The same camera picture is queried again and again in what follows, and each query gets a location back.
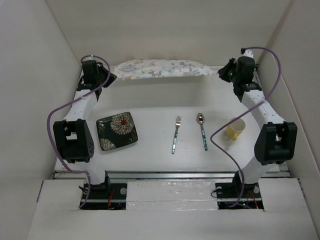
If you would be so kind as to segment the floral animal print cloth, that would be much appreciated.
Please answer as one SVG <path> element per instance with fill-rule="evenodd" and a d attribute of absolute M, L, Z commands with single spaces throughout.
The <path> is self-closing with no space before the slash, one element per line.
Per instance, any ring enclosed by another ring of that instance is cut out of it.
<path fill-rule="evenodd" d="M 137 80 L 151 78 L 173 78 L 215 75 L 214 66 L 191 60 L 133 59 L 114 67 L 113 74 L 118 80 Z"/>

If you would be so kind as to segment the silver spoon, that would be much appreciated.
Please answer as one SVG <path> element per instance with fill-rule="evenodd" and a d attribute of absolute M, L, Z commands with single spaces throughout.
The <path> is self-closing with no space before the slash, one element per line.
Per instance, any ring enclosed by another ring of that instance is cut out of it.
<path fill-rule="evenodd" d="M 207 151 L 208 150 L 208 144 L 207 144 L 206 133 L 205 133 L 205 129 L 204 129 L 205 118 L 204 118 L 204 115 L 201 112 L 199 112 L 197 114 L 196 122 L 200 126 L 204 150 Z"/>

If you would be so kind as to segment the black floral square plate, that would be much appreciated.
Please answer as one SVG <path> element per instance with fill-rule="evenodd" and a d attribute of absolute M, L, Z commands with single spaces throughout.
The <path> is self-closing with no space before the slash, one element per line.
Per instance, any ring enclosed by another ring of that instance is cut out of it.
<path fill-rule="evenodd" d="M 122 112 L 96 121 L 98 141 L 102 151 L 122 148 L 138 141 L 130 112 Z"/>

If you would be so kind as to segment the silver fork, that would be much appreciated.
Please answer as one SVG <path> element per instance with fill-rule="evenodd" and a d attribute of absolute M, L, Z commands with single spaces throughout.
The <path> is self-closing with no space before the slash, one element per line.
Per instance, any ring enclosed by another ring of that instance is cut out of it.
<path fill-rule="evenodd" d="M 178 131 L 179 128 L 181 126 L 181 119 L 182 117 L 180 115 L 178 115 L 176 117 L 176 121 L 175 121 L 175 132 L 174 132 L 174 138 L 173 138 L 173 143 L 172 143 L 172 149 L 171 149 L 171 153 L 174 154 L 176 151 L 176 146 L 177 146 L 177 138 L 178 138 Z"/>

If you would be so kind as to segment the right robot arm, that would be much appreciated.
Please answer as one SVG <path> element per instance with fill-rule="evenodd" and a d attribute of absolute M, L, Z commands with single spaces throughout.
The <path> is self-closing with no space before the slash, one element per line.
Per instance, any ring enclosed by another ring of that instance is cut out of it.
<path fill-rule="evenodd" d="M 219 77 L 233 84 L 233 92 L 239 101 L 247 107 L 260 133 L 254 145 L 254 156 L 232 179 L 231 191 L 237 197 L 249 192 L 250 185 L 275 165 L 283 164 L 294 156 L 298 127 L 280 117 L 267 102 L 260 85 L 253 81 L 255 60 L 249 56 L 231 58 L 218 70 Z"/>

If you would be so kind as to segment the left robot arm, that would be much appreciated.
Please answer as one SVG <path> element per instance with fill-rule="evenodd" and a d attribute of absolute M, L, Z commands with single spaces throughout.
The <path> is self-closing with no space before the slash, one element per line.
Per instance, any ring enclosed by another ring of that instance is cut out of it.
<path fill-rule="evenodd" d="M 82 72 L 74 99 L 67 103 L 70 110 L 63 120 L 53 124 L 55 151 L 67 171 L 86 175 L 88 184 L 95 185 L 95 194 L 104 199 L 112 189 L 105 182 L 106 172 L 93 159 L 95 144 L 87 120 L 103 88 L 110 86 L 117 77 L 102 57 L 86 55 L 80 62 Z"/>

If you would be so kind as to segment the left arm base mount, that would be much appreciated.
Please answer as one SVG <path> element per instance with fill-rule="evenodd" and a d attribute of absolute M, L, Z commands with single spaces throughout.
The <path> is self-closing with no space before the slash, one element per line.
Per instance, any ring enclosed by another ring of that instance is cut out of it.
<path fill-rule="evenodd" d="M 103 183 L 91 184 L 88 194 L 88 184 L 80 186 L 82 197 L 79 208 L 81 210 L 125 210 L 127 204 L 128 184 L 124 182 L 112 183 L 105 174 Z"/>

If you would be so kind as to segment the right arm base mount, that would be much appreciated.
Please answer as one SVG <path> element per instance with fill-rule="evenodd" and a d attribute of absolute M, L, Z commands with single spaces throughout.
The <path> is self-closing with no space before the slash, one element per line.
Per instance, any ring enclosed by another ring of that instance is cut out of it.
<path fill-rule="evenodd" d="M 263 210 L 263 200 L 258 183 L 244 184 L 238 174 L 234 176 L 232 182 L 217 182 L 215 190 L 211 196 L 217 199 L 219 210 Z"/>

